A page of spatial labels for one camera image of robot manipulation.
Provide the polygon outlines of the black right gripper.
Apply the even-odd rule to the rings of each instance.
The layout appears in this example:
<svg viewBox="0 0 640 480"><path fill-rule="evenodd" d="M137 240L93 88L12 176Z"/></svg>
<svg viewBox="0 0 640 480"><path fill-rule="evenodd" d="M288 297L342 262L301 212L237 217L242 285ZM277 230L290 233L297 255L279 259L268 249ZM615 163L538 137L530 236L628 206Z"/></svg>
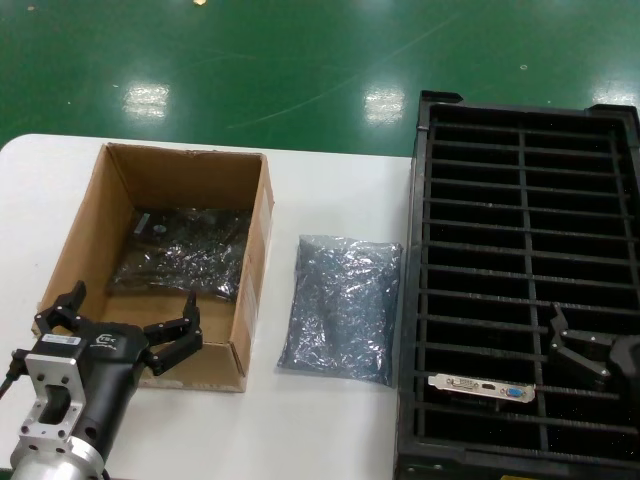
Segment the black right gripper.
<svg viewBox="0 0 640 480"><path fill-rule="evenodd" d="M549 361L563 373L596 391L622 391L621 383L639 378L639 336L569 327L558 303L550 320Z"/></svg>

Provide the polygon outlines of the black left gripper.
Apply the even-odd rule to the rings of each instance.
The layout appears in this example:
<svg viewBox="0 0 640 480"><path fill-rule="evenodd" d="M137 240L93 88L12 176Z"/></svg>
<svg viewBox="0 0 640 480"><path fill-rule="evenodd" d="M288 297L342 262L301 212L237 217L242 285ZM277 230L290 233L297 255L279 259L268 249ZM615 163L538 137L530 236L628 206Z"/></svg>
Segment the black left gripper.
<svg viewBox="0 0 640 480"><path fill-rule="evenodd" d="M85 405L74 435L97 452L109 453L144 364L154 376L161 376L203 347L200 309L191 291L180 318L151 324L142 331L123 323L87 324L88 319L79 313L85 297L86 285L77 281L34 320L41 335L63 327L72 333L79 331L78 336L87 342L79 361Z"/></svg>

